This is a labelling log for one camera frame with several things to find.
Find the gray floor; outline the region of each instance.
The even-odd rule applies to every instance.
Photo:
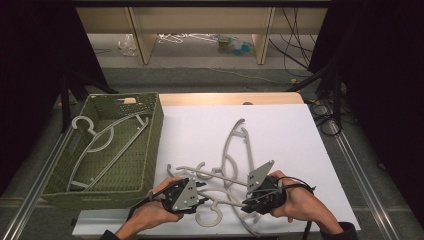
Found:
[[[237,37],[251,42],[249,36],[238,35]],[[141,66],[137,57],[123,56],[117,48],[118,41],[124,40],[122,35],[90,35],[90,40],[93,48],[96,49],[110,86],[122,93],[285,91],[291,86],[291,80],[303,79],[284,70],[284,59],[281,53],[271,45],[268,48],[265,65],[258,65],[253,55],[234,56],[231,53],[219,51],[215,43],[186,37],[183,43],[157,43],[149,65]],[[280,36],[272,36],[272,40],[285,49]],[[302,44],[306,48],[313,49],[310,36],[303,36]],[[298,49],[290,47],[289,53],[296,56],[299,61],[303,61]],[[287,60],[286,67],[291,73],[309,75],[292,61]],[[305,100],[315,98],[316,86],[317,83],[314,83],[302,89],[300,93]],[[89,91],[100,92],[94,88],[89,88]],[[398,239],[424,239],[422,228],[390,176],[377,166],[378,158],[360,125],[352,124],[355,123],[354,117],[348,110],[345,113],[343,134],[348,139],[373,191],[393,223]],[[22,200],[30,191],[45,159],[48,158],[59,136],[60,128],[61,109],[59,105],[56,105],[30,157],[22,164],[9,188],[0,198],[0,233],[2,235]],[[322,134],[322,140],[360,222],[362,230],[358,232],[359,238],[385,239],[336,137]],[[57,209],[39,200],[20,239],[77,239],[72,236],[72,223],[78,214],[77,211]],[[290,234],[281,236],[279,239],[301,239],[301,236]],[[309,239],[321,238],[314,233]]]

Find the green basket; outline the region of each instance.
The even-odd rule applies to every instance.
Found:
[[[149,124],[100,180],[86,191],[78,189],[78,186],[67,190],[78,159],[93,139],[93,134],[88,131],[89,122],[76,121],[77,128],[69,130],[41,198],[56,207],[74,210],[127,208],[144,198],[153,187],[162,131],[163,111],[159,95],[93,94],[87,98],[80,116],[90,118],[94,131],[99,133],[117,120],[137,112],[149,112],[140,116],[143,120],[148,117]],[[80,161],[73,179],[89,184],[122,151],[141,126],[136,117],[114,126],[110,144],[103,150],[88,152]],[[110,134],[109,130],[106,131],[90,149],[104,146]]]

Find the white board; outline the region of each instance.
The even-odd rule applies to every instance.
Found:
[[[242,105],[242,106],[165,106],[164,124],[159,144],[155,184],[160,183],[171,171],[189,166],[210,171],[221,166],[224,145],[234,124],[241,118],[241,127],[248,131],[254,160],[254,168],[274,160],[271,172],[282,170],[316,186],[314,194],[336,215],[339,221],[360,226],[346,198],[330,158],[319,136],[307,105]],[[247,182],[250,172],[247,151],[242,138],[233,137],[228,153],[237,163],[237,180]],[[232,167],[226,164],[227,175]],[[222,187],[223,180],[205,180],[208,187]],[[233,185],[233,192],[245,199],[245,187]],[[226,199],[221,193],[211,193]],[[205,221],[212,221],[216,214],[210,210],[211,201],[199,206],[197,212]],[[178,223],[167,223],[139,233],[143,237],[189,236],[249,236],[249,232],[227,205],[219,205],[224,213],[222,221],[214,227],[202,227],[195,214],[186,214]],[[125,221],[128,210],[82,211],[73,235],[100,236],[106,229],[114,232]],[[260,235],[279,235],[286,232],[303,232],[306,222],[288,223],[286,218],[276,219],[269,214],[261,216],[257,223],[247,220],[251,229]],[[313,224],[311,231],[319,231]]]

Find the wire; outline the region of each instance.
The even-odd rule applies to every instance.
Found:
[[[314,121],[315,122],[318,122],[318,123],[316,123],[316,126],[319,128],[319,130],[321,131],[321,133],[324,134],[324,135],[326,135],[326,136],[336,136],[336,135],[338,135],[341,132],[341,130],[342,130],[342,125],[340,123],[338,123],[337,121],[334,121],[335,120],[334,119],[334,115],[331,114],[330,107],[327,104],[316,105],[316,106],[324,107],[324,109],[325,109],[325,111],[323,113],[317,113],[315,111],[315,108],[313,107],[314,104],[317,101],[318,100],[315,100],[315,101],[311,102],[310,104],[312,104],[312,105],[309,107],[309,109],[310,109],[310,111],[311,111],[311,113],[313,115]],[[336,132],[335,133],[326,131],[324,129],[324,127],[327,126],[331,121],[333,121],[334,124],[336,125]]]
[[[287,54],[287,49],[286,51],[281,50],[280,48],[278,48],[274,42],[272,42],[271,39],[269,39],[269,42],[277,49],[277,51],[279,51],[280,53],[282,53],[285,57],[290,58],[292,61],[296,62],[297,64],[299,64],[301,67],[303,67],[304,69],[308,69],[308,66],[306,66],[305,64],[299,62],[298,60],[296,60],[294,57],[290,56],[289,54]]]
[[[292,44],[292,43],[289,43],[284,37],[283,37],[283,35],[282,34],[280,34],[280,37],[281,37],[281,39],[283,39],[283,41],[284,42],[286,42],[287,44],[289,44],[291,47],[294,47],[294,48],[299,48],[299,49],[301,49],[301,50],[303,50],[303,51],[307,51],[307,52],[312,52],[312,50],[309,50],[309,49],[307,49],[307,48],[302,48],[302,47],[300,47],[300,46],[297,46],[297,45],[294,45],[294,44]]]
[[[308,56],[306,55],[305,51],[303,50],[302,43],[301,43],[301,41],[300,41],[300,37],[299,37],[299,28],[298,28],[298,26],[297,26],[297,13],[298,13],[298,8],[294,8],[294,9],[293,9],[293,11],[294,11],[294,22],[293,22],[293,26],[292,26],[292,24],[290,23],[290,20],[289,20],[289,18],[287,17],[287,14],[286,14],[286,11],[284,10],[284,8],[282,8],[282,10],[283,10],[284,17],[286,18],[286,21],[287,21],[287,23],[289,24],[290,31],[291,31],[291,35],[290,35],[290,39],[289,39],[289,44],[290,44],[290,41],[291,41],[292,36],[294,36],[294,38],[297,40],[297,43],[299,44],[299,47],[300,47],[300,50],[301,50],[302,56],[303,56],[303,58],[304,58],[304,60],[305,60],[306,64],[308,64],[308,65],[309,65],[310,60],[309,60]]]
[[[317,43],[317,41],[314,39],[314,37],[312,37],[312,35],[309,35],[310,37],[311,37],[311,39],[312,39],[312,41],[314,42],[314,44],[316,44]]]

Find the black sleeve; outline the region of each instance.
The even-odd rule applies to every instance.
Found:
[[[358,240],[356,235],[355,226],[349,222],[339,222],[340,227],[343,228],[344,232],[339,234],[328,234],[321,231],[321,236],[325,240]]]
[[[100,240],[120,240],[115,234],[113,234],[111,231],[106,230],[105,233],[103,233],[103,236],[100,238]]]

